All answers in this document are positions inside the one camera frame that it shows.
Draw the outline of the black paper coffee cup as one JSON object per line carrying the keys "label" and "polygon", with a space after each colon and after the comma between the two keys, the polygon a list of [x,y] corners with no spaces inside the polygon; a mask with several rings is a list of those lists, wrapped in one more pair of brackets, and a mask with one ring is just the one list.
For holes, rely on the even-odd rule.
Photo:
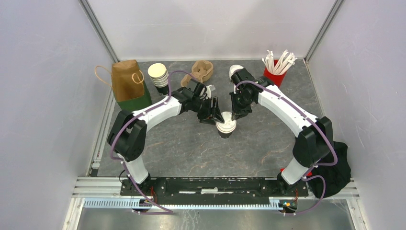
{"label": "black paper coffee cup", "polygon": [[233,132],[231,131],[231,132],[224,133],[221,130],[218,130],[218,134],[220,135],[220,137],[222,139],[228,139],[233,134]]}

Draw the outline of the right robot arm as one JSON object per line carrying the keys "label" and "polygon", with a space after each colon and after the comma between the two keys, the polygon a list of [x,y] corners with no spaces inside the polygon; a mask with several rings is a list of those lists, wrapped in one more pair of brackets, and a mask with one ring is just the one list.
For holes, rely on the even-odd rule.
{"label": "right robot arm", "polygon": [[241,65],[230,67],[229,78],[234,85],[234,91],[230,93],[233,120],[251,113],[252,103],[259,104],[274,113],[295,136],[293,159],[277,176],[276,188],[281,195],[290,195],[296,189],[296,183],[321,165],[320,160],[328,154],[333,155],[331,165],[337,163],[330,119],[307,112],[284,95],[270,79],[265,76],[254,78]]}

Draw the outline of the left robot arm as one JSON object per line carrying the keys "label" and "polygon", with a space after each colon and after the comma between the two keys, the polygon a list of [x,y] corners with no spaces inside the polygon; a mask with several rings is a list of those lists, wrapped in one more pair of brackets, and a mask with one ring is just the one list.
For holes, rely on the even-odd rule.
{"label": "left robot arm", "polygon": [[107,142],[132,178],[132,189],[138,195],[145,195],[150,190],[149,172],[141,156],[147,132],[168,118],[188,111],[195,112],[199,122],[204,124],[224,122],[217,97],[212,96],[213,89],[213,85],[205,86],[192,79],[187,86],[173,91],[158,103],[133,112],[122,110],[118,114]]}

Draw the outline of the white cup lid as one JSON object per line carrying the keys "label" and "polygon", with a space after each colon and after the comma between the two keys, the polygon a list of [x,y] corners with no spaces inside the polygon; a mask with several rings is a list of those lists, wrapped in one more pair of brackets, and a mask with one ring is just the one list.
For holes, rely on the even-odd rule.
{"label": "white cup lid", "polygon": [[232,120],[231,112],[222,112],[221,115],[224,119],[224,122],[216,122],[216,128],[218,129],[218,131],[224,134],[232,133],[237,127],[237,121]]}

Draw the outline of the brown paper bag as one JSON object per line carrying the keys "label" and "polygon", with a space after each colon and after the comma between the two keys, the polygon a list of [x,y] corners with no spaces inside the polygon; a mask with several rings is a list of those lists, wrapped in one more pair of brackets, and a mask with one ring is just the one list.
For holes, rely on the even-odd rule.
{"label": "brown paper bag", "polygon": [[[110,73],[111,84],[98,76],[97,68],[103,68]],[[111,70],[97,65],[94,73],[100,81],[111,87],[117,102],[132,100],[145,94],[145,77],[135,59],[114,63]]]}

